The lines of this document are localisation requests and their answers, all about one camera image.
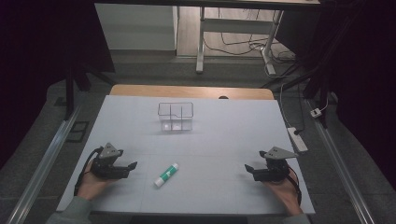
white tabletop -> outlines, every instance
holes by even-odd
[[[159,103],[192,102],[192,131],[163,132]],[[73,198],[88,155],[110,142],[124,153],[115,165],[137,161],[129,177],[113,183],[93,201],[93,211],[144,214],[282,214],[273,193],[253,180],[245,164],[265,168],[259,151],[273,146],[292,151],[275,100],[217,100],[107,96],[57,210]],[[154,180],[171,164],[179,170],[162,187]],[[302,209],[315,213],[296,159]]]

glue stick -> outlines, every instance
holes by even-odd
[[[154,182],[154,184],[159,188],[166,182],[176,171],[178,170],[178,165],[173,163],[160,177]]]

clear plastic box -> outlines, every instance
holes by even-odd
[[[163,131],[192,130],[193,104],[188,103],[159,103],[158,116]]]

